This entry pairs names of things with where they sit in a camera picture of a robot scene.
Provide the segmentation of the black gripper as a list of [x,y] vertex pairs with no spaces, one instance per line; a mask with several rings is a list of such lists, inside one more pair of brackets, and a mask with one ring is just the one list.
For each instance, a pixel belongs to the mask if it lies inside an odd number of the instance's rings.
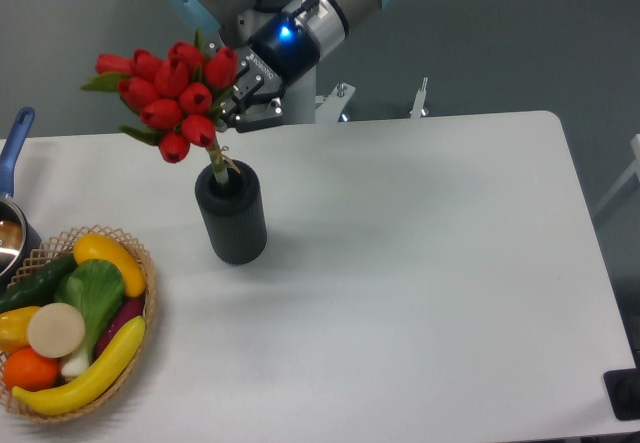
[[[215,121],[218,132],[249,133],[284,124],[279,98],[320,60],[320,47],[311,30],[289,13],[274,14],[233,48],[207,41],[206,63],[237,63],[232,98],[221,103]],[[258,103],[241,110],[237,103]]]

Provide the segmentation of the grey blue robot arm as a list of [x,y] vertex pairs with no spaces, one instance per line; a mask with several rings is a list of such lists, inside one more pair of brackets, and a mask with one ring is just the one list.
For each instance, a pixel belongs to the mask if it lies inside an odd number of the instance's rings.
[[238,80],[214,122],[218,131],[344,120],[355,93],[339,83],[316,93],[316,67],[391,0],[166,0],[202,33],[205,49],[238,55]]

